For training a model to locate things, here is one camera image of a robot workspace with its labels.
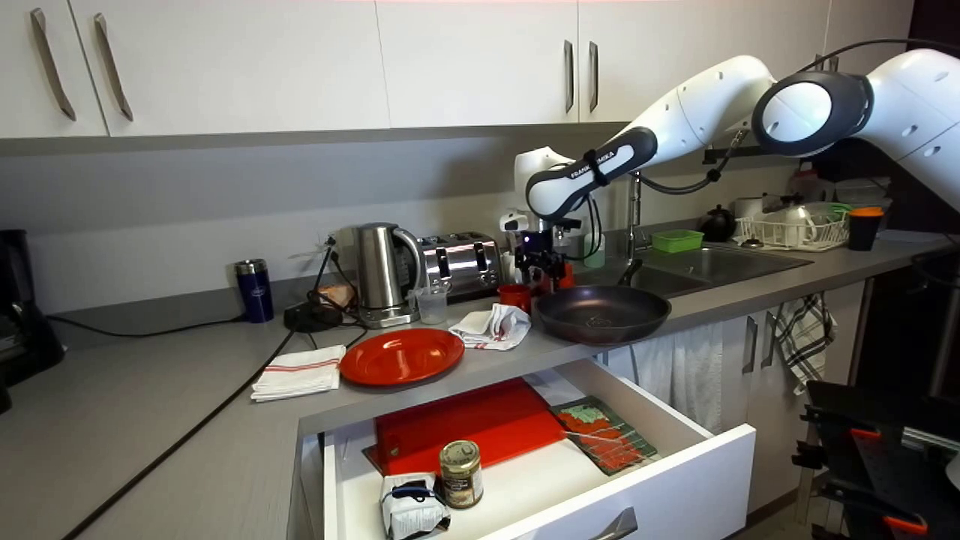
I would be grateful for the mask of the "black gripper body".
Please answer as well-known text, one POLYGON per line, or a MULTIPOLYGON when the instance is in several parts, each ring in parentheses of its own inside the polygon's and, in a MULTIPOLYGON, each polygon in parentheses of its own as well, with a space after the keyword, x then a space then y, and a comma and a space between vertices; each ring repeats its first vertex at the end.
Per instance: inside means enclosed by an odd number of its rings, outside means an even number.
POLYGON ((530 291, 551 294, 577 285, 573 262, 551 246, 549 230, 520 230, 512 255, 530 291))

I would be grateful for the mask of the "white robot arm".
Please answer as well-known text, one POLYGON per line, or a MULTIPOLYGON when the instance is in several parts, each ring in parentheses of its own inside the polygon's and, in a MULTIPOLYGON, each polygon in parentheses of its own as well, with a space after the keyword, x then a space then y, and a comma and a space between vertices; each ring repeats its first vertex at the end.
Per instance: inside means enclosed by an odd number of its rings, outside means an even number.
POLYGON ((551 148, 520 154, 516 177, 529 211, 557 226, 600 185, 697 154, 732 125, 779 156, 867 141, 960 207, 960 60, 937 47, 902 52, 867 76, 804 67, 786 77, 737 55, 682 80, 579 158, 551 148))

